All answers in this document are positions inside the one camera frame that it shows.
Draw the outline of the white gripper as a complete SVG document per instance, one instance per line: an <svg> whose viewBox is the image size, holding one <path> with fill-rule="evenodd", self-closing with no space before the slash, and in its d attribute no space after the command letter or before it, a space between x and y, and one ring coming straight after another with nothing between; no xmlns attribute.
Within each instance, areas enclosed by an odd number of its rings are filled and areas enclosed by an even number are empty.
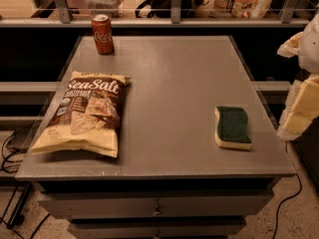
<svg viewBox="0 0 319 239"><path fill-rule="evenodd" d="M299 67L311 74L319 73L319 14L277 50L279 56L298 56ZM294 140L301 136L319 117L319 76L310 76L301 82L295 80L290 87L285 109L279 120L278 136Z"/></svg>

